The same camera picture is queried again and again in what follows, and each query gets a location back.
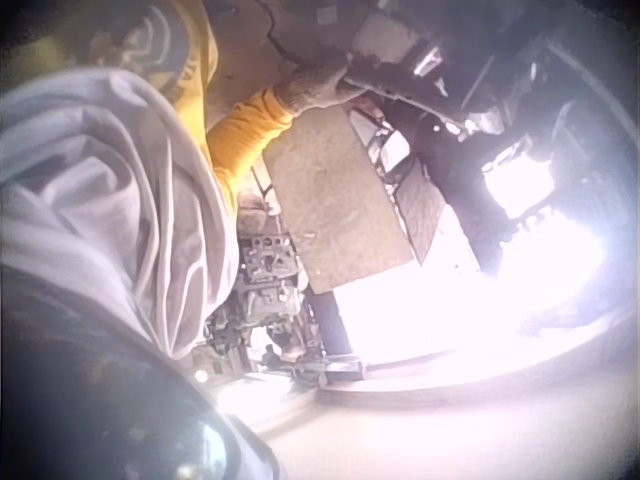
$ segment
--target yellow shirt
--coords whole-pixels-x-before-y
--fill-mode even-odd
[[[124,45],[96,48],[92,63],[121,67],[148,80],[175,107],[191,132],[235,212],[236,195],[262,150],[291,126],[292,115],[263,90],[207,132],[205,95],[218,63],[218,49],[202,0],[153,0],[146,18]],[[67,66],[55,35],[26,45],[12,55],[22,79]]]

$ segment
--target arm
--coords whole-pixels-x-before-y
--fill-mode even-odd
[[[246,174],[269,142],[291,127],[292,120],[293,114],[269,88],[233,107],[207,135],[213,171],[234,212]]]
[[[344,54],[329,51],[321,60],[320,66],[300,67],[284,82],[236,105],[207,135],[213,171],[234,212],[236,195],[253,163],[271,140],[291,127],[295,117],[362,93],[341,82],[348,65]]]

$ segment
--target gloved hand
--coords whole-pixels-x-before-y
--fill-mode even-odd
[[[327,108],[348,102],[364,90],[344,82],[349,60],[340,50],[332,49],[316,64],[302,66],[273,87],[280,104],[294,116],[310,108]]]

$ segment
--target floor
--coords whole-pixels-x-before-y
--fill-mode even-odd
[[[518,400],[374,411],[314,405],[266,434],[290,478],[601,480],[638,446],[633,361]]]

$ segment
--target person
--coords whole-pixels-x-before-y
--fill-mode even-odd
[[[265,347],[265,352],[264,355],[262,355],[261,363],[271,370],[277,370],[283,365],[284,362],[273,349],[273,345],[269,344]]]
[[[202,2],[134,3],[59,15],[84,37],[20,27],[36,33],[3,59],[3,477],[284,478],[169,360],[231,290],[245,173],[295,117],[360,92],[333,54],[207,131]]]
[[[65,23],[9,56],[2,263],[96,298],[179,359],[230,292],[237,193],[255,160],[295,117],[361,91],[332,51],[207,131],[218,51],[203,2],[140,2],[126,28],[103,8],[77,15],[114,19],[83,49]]]

